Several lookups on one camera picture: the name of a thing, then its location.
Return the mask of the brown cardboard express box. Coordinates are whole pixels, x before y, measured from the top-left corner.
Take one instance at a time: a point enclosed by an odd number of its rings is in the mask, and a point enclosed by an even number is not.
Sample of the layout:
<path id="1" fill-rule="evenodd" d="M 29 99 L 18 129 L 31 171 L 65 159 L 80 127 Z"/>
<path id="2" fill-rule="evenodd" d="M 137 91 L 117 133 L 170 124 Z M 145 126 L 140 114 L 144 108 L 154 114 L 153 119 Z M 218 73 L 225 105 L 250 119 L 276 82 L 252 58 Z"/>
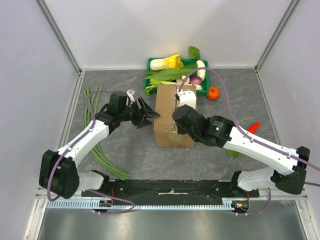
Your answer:
<path id="1" fill-rule="evenodd" d="M 195 142 L 188 134 L 178 134 L 172 115 L 179 106 L 176 98 L 179 85 L 159 85 L 156 93 L 155 111 L 160 115 L 154 120 L 153 132 L 160 148 L 193 148 Z"/>

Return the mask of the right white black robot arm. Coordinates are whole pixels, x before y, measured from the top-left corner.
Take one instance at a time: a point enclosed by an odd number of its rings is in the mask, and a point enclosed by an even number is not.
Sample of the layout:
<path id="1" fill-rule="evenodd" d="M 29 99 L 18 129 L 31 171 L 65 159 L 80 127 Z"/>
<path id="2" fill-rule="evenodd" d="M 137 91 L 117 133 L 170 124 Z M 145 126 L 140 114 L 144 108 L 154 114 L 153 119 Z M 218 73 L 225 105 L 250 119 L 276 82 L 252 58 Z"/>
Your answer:
<path id="1" fill-rule="evenodd" d="M 225 117 L 205 117 L 188 105 L 178 107 L 172 119 L 179 134 L 187 134 L 197 143 L 235 151 L 266 165 L 259 170 L 234 172 L 229 184 L 233 196 L 273 187 L 291 195 L 302 193 L 310 157 L 307 147 L 294 149 L 275 144 L 237 128 Z"/>

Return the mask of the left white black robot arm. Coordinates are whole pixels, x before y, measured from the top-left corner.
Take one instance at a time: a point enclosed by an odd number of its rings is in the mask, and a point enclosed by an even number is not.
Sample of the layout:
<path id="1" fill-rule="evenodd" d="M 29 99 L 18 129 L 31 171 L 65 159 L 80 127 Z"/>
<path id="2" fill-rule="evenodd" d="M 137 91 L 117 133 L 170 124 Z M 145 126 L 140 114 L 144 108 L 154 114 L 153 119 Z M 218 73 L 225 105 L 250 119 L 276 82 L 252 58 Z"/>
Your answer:
<path id="1" fill-rule="evenodd" d="M 79 172 L 84 157 L 122 122 L 131 122 L 138 129 L 150 126 L 151 118 L 160 116 L 142 97 L 134 99 L 132 89 L 113 91 L 109 102 L 93 115 L 88 126 L 73 140 L 58 150 L 48 149 L 41 160 L 39 185 L 47 190 L 47 198 L 71 198 L 78 191 L 92 190 L 99 197 L 106 196 L 110 185 L 107 176 L 96 170 Z"/>

